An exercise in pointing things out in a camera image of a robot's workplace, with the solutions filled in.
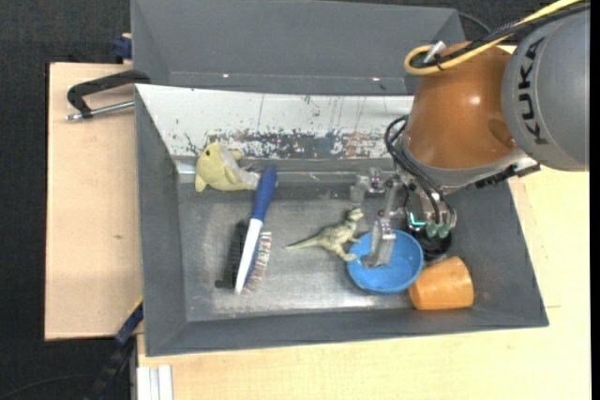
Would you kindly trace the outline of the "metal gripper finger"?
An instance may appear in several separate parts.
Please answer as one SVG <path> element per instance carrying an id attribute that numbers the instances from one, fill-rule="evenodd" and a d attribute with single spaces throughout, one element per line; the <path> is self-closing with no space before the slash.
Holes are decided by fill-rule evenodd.
<path id="1" fill-rule="evenodd" d="M 358 172 L 350 189 L 352 204 L 360 204 L 369 195 L 383 194 L 387 188 L 387 177 L 381 169 Z"/>
<path id="2" fill-rule="evenodd" d="M 389 220 L 375 221 L 371 231 L 369 251 L 363 257 L 363 265 L 368 269 L 388 265 L 395 240 L 396 234 Z"/>

